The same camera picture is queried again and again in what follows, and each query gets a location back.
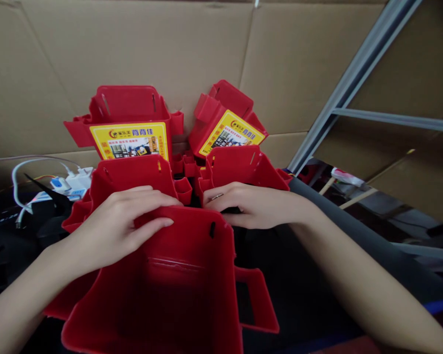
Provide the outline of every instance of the wooden stick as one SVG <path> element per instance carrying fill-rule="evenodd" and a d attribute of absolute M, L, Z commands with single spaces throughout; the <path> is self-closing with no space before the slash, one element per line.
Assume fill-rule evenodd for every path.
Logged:
<path fill-rule="evenodd" d="M 320 195 L 325 194 L 325 192 L 328 190 L 328 188 L 330 188 L 330 186 L 336 181 L 336 178 L 332 177 L 328 180 L 328 182 L 326 183 L 326 185 L 323 186 L 323 188 L 320 191 Z"/>
<path fill-rule="evenodd" d="M 363 200 L 364 198 L 369 197 L 371 194 L 374 194 L 374 193 L 376 193 L 377 191 L 378 191 L 377 189 L 375 189 L 375 188 L 371 188 L 370 190 L 364 192 L 363 194 L 358 195 L 356 198 L 353 198 L 353 199 L 351 199 L 350 201 L 348 201 L 348 202 L 346 202 L 346 203 L 344 203 L 344 204 L 341 204 L 341 205 L 340 205 L 340 209 L 345 209 L 345 208 L 347 208 L 347 207 L 349 207 L 349 206 L 351 206 L 351 205 L 353 205 L 353 204 L 356 204 L 358 201 L 361 201 L 361 200 Z"/>

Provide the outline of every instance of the red plastic box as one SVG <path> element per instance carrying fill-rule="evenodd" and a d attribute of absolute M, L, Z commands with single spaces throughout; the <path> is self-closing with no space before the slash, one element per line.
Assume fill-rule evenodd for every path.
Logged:
<path fill-rule="evenodd" d="M 201 94 L 194 114 L 189 143 L 201 158 L 214 147 L 259 145 L 269 135 L 253 112 L 253 100 L 225 80 Z"/>
<path fill-rule="evenodd" d="M 160 155 L 101 161 L 92 175 L 92 184 L 84 198 L 75 202 L 71 215 L 62 227 L 74 232 L 113 192 L 140 185 L 150 185 L 162 193 L 189 205 L 192 186 L 187 178 L 173 180 L 169 163 Z M 97 272 L 81 277 L 68 285 L 45 309 L 47 316 L 66 320 L 74 305 L 87 293 Z"/>
<path fill-rule="evenodd" d="M 77 146 L 94 146 L 103 160 L 160 154 L 171 163 L 172 135 L 184 132 L 184 114 L 169 113 L 152 86 L 100 86 L 90 114 L 64 122 Z"/>
<path fill-rule="evenodd" d="M 207 156 L 205 167 L 197 169 L 195 193 L 203 201 L 203 192 L 232 182 L 288 191 L 292 176 L 275 169 L 259 146 L 216 147 Z"/>
<path fill-rule="evenodd" d="M 169 217 L 133 254 L 100 270 L 75 305 L 63 344 L 84 353 L 240 354 L 243 327 L 278 333 L 259 269 L 234 266 L 233 230 L 214 211 L 162 207 L 138 227 Z M 254 324 L 241 324 L 235 282 L 248 285 Z"/>

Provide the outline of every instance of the logo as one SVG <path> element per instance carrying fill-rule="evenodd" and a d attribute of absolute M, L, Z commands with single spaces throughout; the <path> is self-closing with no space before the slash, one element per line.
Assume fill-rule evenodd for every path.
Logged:
<path fill-rule="evenodd" d="M 108 135 L 110 135 L 110 138 L 116 139 L 116 137 L 118 136 L 118 133 L 112 129 L 108 132 Z"/>
<path fill-rule="evenodd" d="M 243 126 L 235 120 L 231 122 L 230 126 L 235 129 L 243 129 Z"/>

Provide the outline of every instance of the gray metal bar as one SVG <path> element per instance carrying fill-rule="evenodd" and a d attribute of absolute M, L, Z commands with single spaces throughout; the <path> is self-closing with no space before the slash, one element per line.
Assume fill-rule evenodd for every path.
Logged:
<path fill-rule="evenodd" d="M 411 245 L 406 243 L 395 243 L 391 242 L 394 246 L 400 249 L 402 252 L 417 255 L 417 256 L 425 256 L 431 258 L 439 258 L 443 259 L 443 248 L 435 248 L 435 247 L 427 247 L 420 245 Z"/>
<path fill-rule="evenodd" d="M 443 132 L 442 119 L 402 116 L 390 113 L 360 111 L 349 108 L 335 108 L 332 114 Z"/>
<path fill-rule="evenodd" d="M 288 169 L 296 176 L 335 124 L 337 116 L 332 115 L 332 110 L 345 107 L 351 101 L 421 1 L 390 0 L 387 3 L 290 162 Z"/>

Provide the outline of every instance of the printed label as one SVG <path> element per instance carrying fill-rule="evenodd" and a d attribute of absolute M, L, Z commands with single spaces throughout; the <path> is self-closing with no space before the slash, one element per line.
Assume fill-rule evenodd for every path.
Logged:
<path fill-rule="evenodd" d="M 164 122 L 97 125 L 90 131 L 104 160 L 159 154 L 169 161 Z"/>
<path fill-rule="evenodd" d="M 264 134 L 226 110 L 199 153 L 207 156 L 216 147 L 259 145 L 264 138 Z"/>

